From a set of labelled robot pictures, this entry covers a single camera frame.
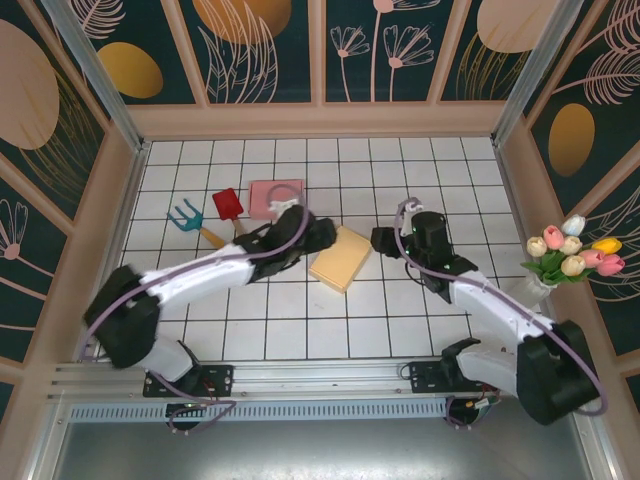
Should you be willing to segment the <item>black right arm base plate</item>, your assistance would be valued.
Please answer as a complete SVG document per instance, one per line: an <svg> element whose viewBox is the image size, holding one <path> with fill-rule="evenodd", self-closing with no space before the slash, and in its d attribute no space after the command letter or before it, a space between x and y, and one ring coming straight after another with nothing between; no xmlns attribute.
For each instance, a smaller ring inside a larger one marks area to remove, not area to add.
<svg viewBox="0 0 640 480"><path fill-rule="evenodd" d="M413 361L407 366L414 394L473 396L497 392L496 388L479 381L468 380L459 373L446 373L439 360Z"/></svg>

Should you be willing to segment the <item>teal toy rake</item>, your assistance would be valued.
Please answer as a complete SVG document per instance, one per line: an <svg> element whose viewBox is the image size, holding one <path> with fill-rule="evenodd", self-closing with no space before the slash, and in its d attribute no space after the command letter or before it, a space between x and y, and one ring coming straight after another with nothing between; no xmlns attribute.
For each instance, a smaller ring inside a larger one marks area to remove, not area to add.
<svg viewBox="0 0 640 480"><path fill-rule="evenodd" d="M189 210L185 212L180 206L167 213L167 218L181 231L197 231L215 249L221 249L226 242L211 230L203 226L203 214L187 199L183 199L184 206Z"/></svg>

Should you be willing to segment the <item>yellow paper box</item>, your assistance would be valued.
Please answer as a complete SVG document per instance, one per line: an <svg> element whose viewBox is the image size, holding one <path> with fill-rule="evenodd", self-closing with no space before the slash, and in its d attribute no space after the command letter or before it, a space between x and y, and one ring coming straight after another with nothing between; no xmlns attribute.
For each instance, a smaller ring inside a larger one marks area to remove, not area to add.
<svg viewBox="0 0 640 480"><path fill-rule="evenodd" d="M337 229L335 243L319 253L309 274L332 290L344 294L372 251L371 242L345 226Z"/></svg>

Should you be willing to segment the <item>red toy shovel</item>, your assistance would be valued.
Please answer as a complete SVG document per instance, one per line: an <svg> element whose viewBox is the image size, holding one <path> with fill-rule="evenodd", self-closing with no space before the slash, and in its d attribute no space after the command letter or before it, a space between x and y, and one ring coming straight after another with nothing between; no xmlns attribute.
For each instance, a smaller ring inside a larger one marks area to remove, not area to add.
<svg viewBox="0 0 640 480"><path fill-rule="evenodd" d="M219 218L222 221L230 222L233 225L235 232L234 240L242 240L247 232L240 220L240 216L244 213L244 209L239 201L236 191L233 188L221 190L212 195L212 200Z"/></svg>

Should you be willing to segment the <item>white vase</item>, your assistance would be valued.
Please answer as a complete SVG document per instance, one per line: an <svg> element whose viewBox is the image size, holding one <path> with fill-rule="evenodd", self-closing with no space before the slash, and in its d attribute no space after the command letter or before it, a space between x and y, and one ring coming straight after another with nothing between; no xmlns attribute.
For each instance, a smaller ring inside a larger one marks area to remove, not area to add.
<svg viewBox="0 0 640 480"><path fill-rule="evenodd" d="M533 308L545 300L555 289L542 283L538 277L525 277L511 290L510 295L527 308Z"/></svg>

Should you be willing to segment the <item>grey metal sheet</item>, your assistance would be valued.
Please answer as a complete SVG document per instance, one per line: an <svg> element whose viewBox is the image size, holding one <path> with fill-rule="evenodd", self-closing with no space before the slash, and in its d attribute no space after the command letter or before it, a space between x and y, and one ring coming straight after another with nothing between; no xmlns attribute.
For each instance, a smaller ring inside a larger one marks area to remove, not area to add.
<svg viewBox="0 0 640 480"><path fill-rule="evenodd" d="M222 422L190 436L160 424L69 428L55 480L609 480L568 423L511 419Z"/></svg>

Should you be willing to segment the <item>artificial tulip bouquet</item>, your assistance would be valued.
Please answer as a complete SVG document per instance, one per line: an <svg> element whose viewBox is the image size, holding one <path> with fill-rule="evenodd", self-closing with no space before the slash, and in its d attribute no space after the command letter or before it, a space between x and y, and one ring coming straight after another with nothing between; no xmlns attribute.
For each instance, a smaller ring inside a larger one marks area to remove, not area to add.
<svg viewBox="0 0 640 480"><path fill-rule="evenodd" d="M532 261L521 266L548 287L580 283L592 273L603 277L619 274L626 266L618 255L623 244L615 237L584 244L580 235L586 223L585 217L573 215L560 227L549 225L540 236L530 237L526 251Z"/></svg>

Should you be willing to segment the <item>aluminium frame post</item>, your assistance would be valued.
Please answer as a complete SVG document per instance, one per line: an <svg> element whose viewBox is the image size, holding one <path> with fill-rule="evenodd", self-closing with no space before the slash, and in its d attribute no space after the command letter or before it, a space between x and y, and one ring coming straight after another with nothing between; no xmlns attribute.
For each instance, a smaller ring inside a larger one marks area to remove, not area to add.
<svg viewBox="0 0 640 480"><path fill-rule="evenodd" d="M98 58L96 50L82 31L72 8L66 0L41 0L41 2L74 57L84 69L89 82L126 143L135 153L139 153L144 145L144 138L129 115L121 95Z"/></svg>
<svg viewBox="0 0 640 480"><path fill-rule="evenodd" d="M509 139L524 108L542 81L574 25L584 0L558 0L545 28L509 94L491 133L493 146L500 150Z"/></svg>

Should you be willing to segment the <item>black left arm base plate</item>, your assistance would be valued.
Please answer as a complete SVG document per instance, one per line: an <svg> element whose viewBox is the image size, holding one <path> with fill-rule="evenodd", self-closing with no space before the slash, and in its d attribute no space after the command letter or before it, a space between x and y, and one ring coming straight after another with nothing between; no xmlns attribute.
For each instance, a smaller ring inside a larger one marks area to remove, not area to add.
<svg viewBox="0 0 640 480"><path fill-rule="evenodd" d="M145 398L178 397L178 390L189 397L219 399L230 397L234 380L232 365L201 365L192 369L184 378L169 383L168 389L151 373L145 376L142 395Z"/></svg>

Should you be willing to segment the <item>pink paper box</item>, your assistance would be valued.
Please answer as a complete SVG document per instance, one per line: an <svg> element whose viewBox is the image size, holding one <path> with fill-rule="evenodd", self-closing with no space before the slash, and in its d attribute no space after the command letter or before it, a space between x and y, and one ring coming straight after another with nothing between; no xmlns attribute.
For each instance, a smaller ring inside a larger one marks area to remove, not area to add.
<svg viewBox="0 0 640 480"><path fill-rule="evenodd" d="M303 192L302 179L254 181L249 188L249 215L254 220L276 220L279 214L268 210L269 203L298 198Z"/></svg>

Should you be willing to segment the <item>aluminium mounting rail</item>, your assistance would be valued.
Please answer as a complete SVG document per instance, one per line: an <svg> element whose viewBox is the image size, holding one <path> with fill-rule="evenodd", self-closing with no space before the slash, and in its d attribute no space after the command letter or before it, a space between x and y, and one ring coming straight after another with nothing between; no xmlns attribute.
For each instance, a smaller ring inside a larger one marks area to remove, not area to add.
<svg viewBox="0 0 640 480"><path fill-rule="evenodd" d="M232 400L409 398L409 358L231 362ZM104 362L59 364L45 388L53 402L144 402L146 373Z"/></svg>

